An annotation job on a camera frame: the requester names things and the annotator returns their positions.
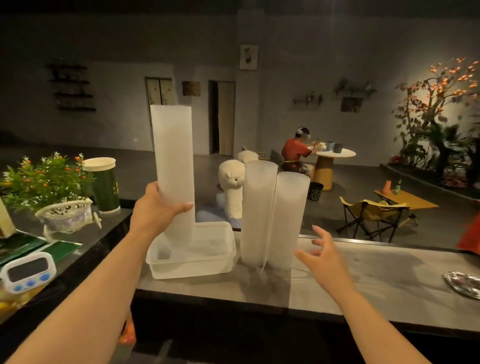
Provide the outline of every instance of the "framed picture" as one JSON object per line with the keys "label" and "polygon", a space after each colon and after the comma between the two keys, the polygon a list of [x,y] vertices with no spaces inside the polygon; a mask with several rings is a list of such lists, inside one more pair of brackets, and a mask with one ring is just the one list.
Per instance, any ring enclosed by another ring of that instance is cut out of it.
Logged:
{"label": "framed picture", "polygon": [[359,112],[363,103],[362,97],[344,97],[340,110],[342,112]]}
{"label": "framed picture", "polygon": [[200,82],[182,81],[181,88],[184,96],[200,96]]}
{"label": "framed picture", "polygon": [[258,45],[240,44],[240,69],[255,71],[258,68]]}

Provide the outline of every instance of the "green bottle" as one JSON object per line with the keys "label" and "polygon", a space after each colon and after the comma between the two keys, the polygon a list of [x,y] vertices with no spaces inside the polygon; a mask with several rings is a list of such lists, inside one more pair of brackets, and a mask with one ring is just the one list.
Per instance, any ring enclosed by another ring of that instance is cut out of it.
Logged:
{"label": "green bottle", "polygon": [[398,181],[398,185],[395,187],[395,191],[393,191],[394,194],[399,194],[400,193],[400,185],[402,184],[402,179]]}

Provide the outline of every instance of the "black hair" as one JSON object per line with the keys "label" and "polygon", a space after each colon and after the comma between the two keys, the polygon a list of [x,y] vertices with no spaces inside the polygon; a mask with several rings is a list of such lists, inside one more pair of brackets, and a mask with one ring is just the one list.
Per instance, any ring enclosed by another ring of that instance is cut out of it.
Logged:
{"label": "black hair", "polygon": [[296,137],[296,138],[300,138],[300,137],[301,137],[302,135],[304,135],[304,134],[310,135],[310,130],[308,130],[308,129],[305,128],[304,126],[301,126],[301,127],[299,128],[299,130],[302,130],[303,133],[302,133],[302,134],[295,133],[295,137]]}

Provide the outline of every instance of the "ceiling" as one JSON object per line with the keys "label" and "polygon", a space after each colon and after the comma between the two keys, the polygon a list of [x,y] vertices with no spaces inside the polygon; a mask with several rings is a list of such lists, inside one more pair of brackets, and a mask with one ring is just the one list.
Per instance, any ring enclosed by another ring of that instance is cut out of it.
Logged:
{"label": "ceiling", "polygon": [[16,0],[2,13],[230,14],[242,7],[270,15],[356,15],[395,17],[478,17],[478,0]]}

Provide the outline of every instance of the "white tabletop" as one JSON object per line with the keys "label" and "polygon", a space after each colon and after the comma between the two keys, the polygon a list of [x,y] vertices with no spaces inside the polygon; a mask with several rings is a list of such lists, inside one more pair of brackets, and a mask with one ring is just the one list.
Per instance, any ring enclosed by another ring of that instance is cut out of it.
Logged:
{"label": "white tabletop", "polygon": [[334,152],[317,152],[316,155],[329,158],[349,158],[357,155],[353,150],[343,148],[341,153]]}
{"label": "white tabletop", "polygon": [[[234,235],[240,252],[240,233]],[[357,289],[388,320],[480,332],[480,303],[453,292],[442,278],[448,271],[479,276],[480,257],[365,243],[336,245]],[[312,249],[312,242],[299,238],[299,247]],[[165,280],[153,279],[145,264],[138,288],[341,315],[335,301],[297,259],[291,272],[266,269],[261,274],[260,269],[237,262],[229,273]]]}

